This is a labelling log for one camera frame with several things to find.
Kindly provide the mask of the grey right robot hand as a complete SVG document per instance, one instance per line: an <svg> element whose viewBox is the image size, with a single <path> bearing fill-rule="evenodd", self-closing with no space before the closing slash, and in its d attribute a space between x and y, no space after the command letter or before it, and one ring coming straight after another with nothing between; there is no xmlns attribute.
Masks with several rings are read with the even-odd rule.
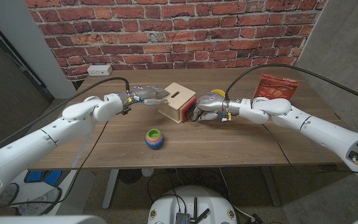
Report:
<svg viewBox="0 0 358 224"><path fill-rule="evenodd" d="M214 120L222 113L225 114L226 118L228 118L229 114L231 116L238 116L240 102L240 100L226 100L225 97L218 93L209 92L196 102L195 109L193 110L193 120Z"/></svg>

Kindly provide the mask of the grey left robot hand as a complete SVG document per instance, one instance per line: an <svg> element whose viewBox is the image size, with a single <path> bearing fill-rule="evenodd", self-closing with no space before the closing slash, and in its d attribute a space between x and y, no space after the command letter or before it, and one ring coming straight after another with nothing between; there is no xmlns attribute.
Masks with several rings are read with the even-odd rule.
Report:
<svg viewBox="0 0 358 224"><path fill-rule="evenodd" d="M155 106L159 104L167 104L168 100L164 97L170 93L156 86L134 86L129 91L117 94L123 104L121 114L125 115L131 110L134 103L143 103L146 106Z"/></svg>

